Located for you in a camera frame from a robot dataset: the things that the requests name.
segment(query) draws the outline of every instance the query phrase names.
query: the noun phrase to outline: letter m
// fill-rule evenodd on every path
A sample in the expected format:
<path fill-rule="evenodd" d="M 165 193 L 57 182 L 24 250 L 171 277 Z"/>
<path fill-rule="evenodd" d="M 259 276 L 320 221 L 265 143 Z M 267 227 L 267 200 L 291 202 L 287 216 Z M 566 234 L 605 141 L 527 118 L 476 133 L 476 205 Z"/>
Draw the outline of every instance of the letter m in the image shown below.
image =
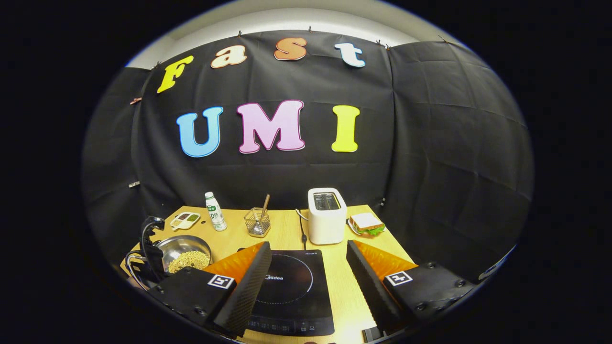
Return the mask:
<path fill-rule="evenodd" d="M 274 117 L 270 120 L 257 103 L 239 106 L 237 112 L 242 115 L 243 134 L 240 152 L 251 154 L 259 151 L 255 134 L 268 151 L 272 149 L 279 133 L 280 140 L 276 147 L 281 151 L 297 151 L 304 148 L 305 143 L 300 137 L 300 110 L 303 107 L 304 103 L 300 100 L 286 100 L 278 106 Z"/>

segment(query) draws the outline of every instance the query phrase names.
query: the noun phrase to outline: stainless steel bowl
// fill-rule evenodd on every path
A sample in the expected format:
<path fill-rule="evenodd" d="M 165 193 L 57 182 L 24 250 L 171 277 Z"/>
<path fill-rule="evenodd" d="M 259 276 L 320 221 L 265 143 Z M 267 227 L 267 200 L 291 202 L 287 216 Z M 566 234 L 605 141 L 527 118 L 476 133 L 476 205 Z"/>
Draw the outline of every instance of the stainless steel bowl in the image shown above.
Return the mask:
<path fill-rule="evenodd" d="M 208 246 L 206 241 L 192 235 L 178 235 L 169 237 L 168 239 L 162 240 L 155 245 L 158 249 L 163 252 L 163 269 L 167 273 L 170 263 L 178 258 L 181 253 L 199 251 L 208 255 L 210 261 L 208 265 L 212 264 L 211 248 Z"/>

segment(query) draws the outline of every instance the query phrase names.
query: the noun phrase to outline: cable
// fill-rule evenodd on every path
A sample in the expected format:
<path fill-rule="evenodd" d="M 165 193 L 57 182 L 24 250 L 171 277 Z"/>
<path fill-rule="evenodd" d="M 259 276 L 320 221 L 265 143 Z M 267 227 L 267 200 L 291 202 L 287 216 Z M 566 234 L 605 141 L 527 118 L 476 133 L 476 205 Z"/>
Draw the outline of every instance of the cable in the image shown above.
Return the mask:
<path fill-rule="evenodd" d="M 302 219 L 305 219 L 306 221 L 308 221 L 308 219 L 306 219 L 303 215 L 301 211 L 297 211 L 297 214 L 300 215 L 300 217 Z M 308 238 L 306 237 L 306 234 L 304 234 L 304 227 L 302 226 L 302 219 L 300 219 L 300 229 L 302 230 L 302 242 L 304 243 L 304 250 L 306 251 L 306 241 L 308 240 Z"/>
<path fill-rule="evenodd" d="M 304 220 L 308 221 L 308 219 L 306 219 L 306 218 L 304 217 L 304 215 L 302 215 L 302 213 L 301 213 L 299 210 L 297 210 L 297 209 L 296 209 L 296 213 L 297 213 L 298 215 L 300 215 L 300 217 L 301 217 L 302 219 L 304 219 Z"/>
<path fill-rule="evenodd" d="M 134 253 L 140 253 L 140 250 L 136 250 L 136 251 L 131 251 L 128 252 L 128 254 L 125 255 L 125 267 L 127 268 L 127 270 L 130 272 L 131 277 L 138 283 L 138 285 L 143 289 L 143 290 L 147 290 L 147 288 L 145 288 L 145 286 L 143 285 L 142 282 L 140 282 L 140 279 L 138 278 L 138 276 L 136 276 L 136 274 L 134 273 L 134 270 L 132 269 L 132 265 L 130 264 L 130 259 L 133 258 L 133 254 Z M 138 258 L 140 260 L 145 260 L 145 257 L 142 256 L 138 256 L 138 257 L 134 257 L 134 258 Z"/>

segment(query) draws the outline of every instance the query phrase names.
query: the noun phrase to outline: toaster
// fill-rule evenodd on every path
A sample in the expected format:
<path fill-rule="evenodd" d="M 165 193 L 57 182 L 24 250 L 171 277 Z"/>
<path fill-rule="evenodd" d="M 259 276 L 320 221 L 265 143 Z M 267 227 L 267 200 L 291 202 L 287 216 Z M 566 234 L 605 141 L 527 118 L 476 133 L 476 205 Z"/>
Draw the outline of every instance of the toaster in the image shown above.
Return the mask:
<path fill-rule="evenodd" d="M 344 240 L 346 203 L 331 187 L 308 191 L 308 233 L 315 245 L 338 244 Z"/>

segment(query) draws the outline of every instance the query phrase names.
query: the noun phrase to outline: blue letter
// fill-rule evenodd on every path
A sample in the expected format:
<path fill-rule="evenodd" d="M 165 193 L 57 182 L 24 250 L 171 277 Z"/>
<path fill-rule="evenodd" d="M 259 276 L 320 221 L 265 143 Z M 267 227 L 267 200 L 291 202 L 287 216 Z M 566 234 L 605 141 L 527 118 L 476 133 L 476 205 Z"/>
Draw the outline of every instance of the blue letter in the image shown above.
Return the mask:
<path fill-rule="evenodd" d="M 219 133 L 219 116 L 223 112 L 222 107 L 212 107 L 204 110 L 202 116 L 208 120 L 208 141 L 199 144 L 195 141 L 193 122 L 198 117 L 196 113 L 186 113 L 176 119 L 179 125 L 179 136 L 181 148 L 190 157 L 200 158 L 211 155 L 219 147 L 221 136 Z"/>
<path fill-rule="evenodd" d="M 365 66 L 365 61 L 357 59 L 357 54 L 361 54 L 361 49 L 355 48 L 351 43 L 339 43 L 334 45 L 336 49 L 340 49 L 342 60 L 353 67 Z"/>

